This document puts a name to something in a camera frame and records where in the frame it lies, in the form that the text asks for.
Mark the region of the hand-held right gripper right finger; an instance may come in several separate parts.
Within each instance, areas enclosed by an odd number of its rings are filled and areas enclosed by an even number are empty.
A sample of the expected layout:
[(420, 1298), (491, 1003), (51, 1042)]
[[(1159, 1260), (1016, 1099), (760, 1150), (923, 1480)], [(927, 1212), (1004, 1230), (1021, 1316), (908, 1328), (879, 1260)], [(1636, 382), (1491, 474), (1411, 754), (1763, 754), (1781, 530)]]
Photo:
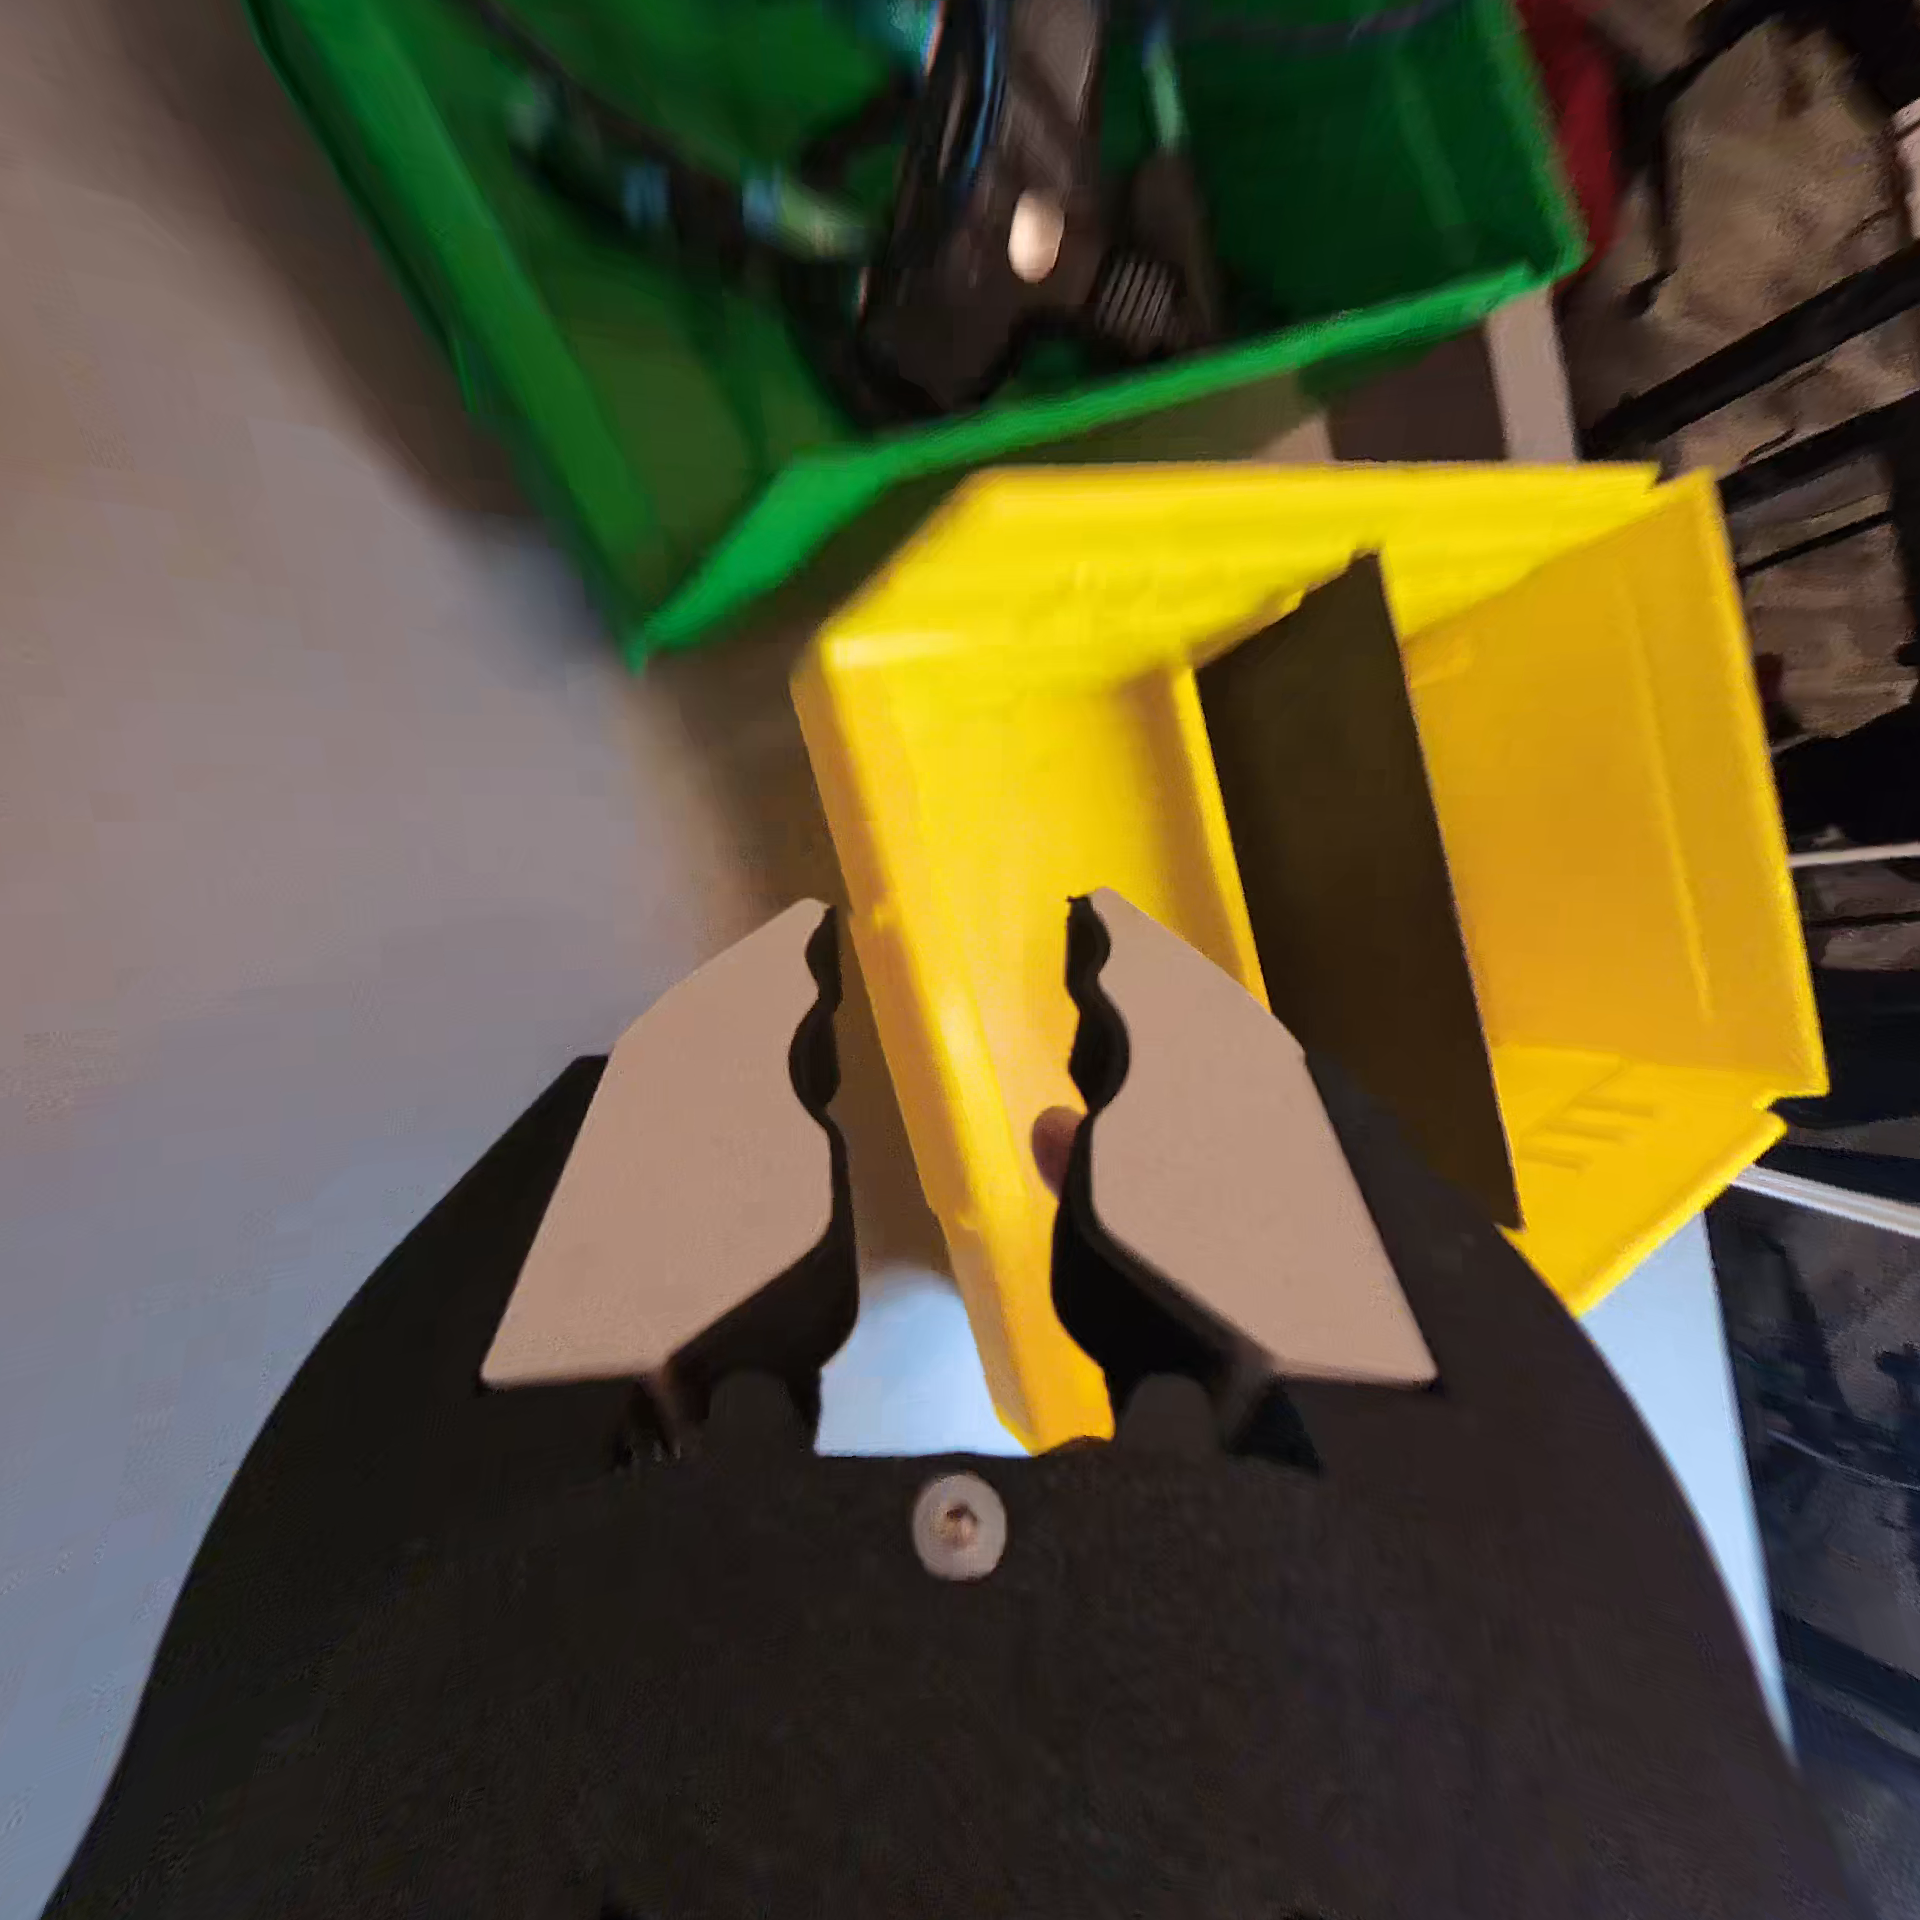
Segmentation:
[(1429, 1388), (1437, 1368), (1304, 1050), (1110, 886), (1067, 906), (1051, 1301), (1108, 1388)]

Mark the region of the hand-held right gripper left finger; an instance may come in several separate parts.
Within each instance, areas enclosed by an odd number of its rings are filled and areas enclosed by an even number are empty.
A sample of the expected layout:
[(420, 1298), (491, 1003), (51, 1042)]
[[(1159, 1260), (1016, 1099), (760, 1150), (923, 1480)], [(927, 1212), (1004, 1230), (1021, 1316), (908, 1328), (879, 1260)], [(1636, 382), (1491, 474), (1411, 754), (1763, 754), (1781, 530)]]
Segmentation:
[(798, 900), (612, 1048), (496, 1324), (489, 1388), (816, 1388), (857, 1316), (833, 910)]

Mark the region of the yellow plastic bin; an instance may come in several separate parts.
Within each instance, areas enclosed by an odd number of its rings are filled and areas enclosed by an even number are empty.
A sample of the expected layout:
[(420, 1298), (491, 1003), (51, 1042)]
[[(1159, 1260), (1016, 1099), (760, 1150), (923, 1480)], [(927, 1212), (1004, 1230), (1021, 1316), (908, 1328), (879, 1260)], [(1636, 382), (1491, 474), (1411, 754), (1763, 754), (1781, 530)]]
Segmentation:
[(967, 480), (792, 697), (879, 1051), (996, 1413), (1113, 1426), (1048, 1298), (1067, 904), (1108, 884), (1264, 996), (1193, 666), (1383, 564), (1521, 1254), (1596, 1308), (1831, 1086), (1707, 474), (1164, 465)]

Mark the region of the green plastic bin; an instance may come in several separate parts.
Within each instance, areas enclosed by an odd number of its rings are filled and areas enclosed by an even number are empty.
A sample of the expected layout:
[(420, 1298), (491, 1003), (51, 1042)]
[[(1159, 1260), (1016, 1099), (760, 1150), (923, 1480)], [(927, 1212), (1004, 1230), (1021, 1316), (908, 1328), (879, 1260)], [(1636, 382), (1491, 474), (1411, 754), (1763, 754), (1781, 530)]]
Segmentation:
[(719, 178), (876, 211), (905, 77), (833, 4), (247, 4), (471, 411), (630, 660), (702, 644), (971, 470), (1228, 460), (1585, 254), (1513, 4), (1172, 4), (1222, 342), (1100, 369), (1035, 342), (983, 408), (848, 393), (849, 289), (619, 232), (537, 178), (539, 99), (593, 90)]

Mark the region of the black usb hub adapter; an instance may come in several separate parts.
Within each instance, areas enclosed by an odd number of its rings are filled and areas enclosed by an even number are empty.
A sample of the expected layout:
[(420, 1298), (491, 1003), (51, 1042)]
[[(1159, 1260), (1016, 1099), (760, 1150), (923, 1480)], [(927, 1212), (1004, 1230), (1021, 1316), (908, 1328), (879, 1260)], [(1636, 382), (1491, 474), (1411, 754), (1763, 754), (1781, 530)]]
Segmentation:
[(863, 4), (908, 74), (855, 346), (935, 414), (1035, 340), (1123, 369), (1212, 347), (1219, 282), (1171, 4)]

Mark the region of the dark bin divider panel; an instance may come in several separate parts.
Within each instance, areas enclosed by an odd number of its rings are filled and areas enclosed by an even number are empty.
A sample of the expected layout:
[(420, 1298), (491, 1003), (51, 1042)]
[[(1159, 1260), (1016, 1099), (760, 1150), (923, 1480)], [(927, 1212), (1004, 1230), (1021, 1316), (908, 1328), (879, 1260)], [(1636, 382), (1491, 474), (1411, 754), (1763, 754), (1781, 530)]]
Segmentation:
[(1377, 555), (1195, 672), (1265, 1003), (1424, 1164), (1521, 1226), (1492, 1048)]

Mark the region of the red fabric bag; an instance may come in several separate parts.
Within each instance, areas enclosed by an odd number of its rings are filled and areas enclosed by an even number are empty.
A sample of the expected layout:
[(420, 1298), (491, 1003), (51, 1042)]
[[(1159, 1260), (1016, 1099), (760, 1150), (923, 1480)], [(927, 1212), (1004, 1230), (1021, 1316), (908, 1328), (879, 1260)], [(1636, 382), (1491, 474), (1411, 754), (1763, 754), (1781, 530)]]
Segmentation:
[(1576, 3), (1517, 3), (1543, 81), (1552, 139), (1585, 234), (1585, 268), (1615, 240), (1624, 196), (1615, 65), (1597, 24)]

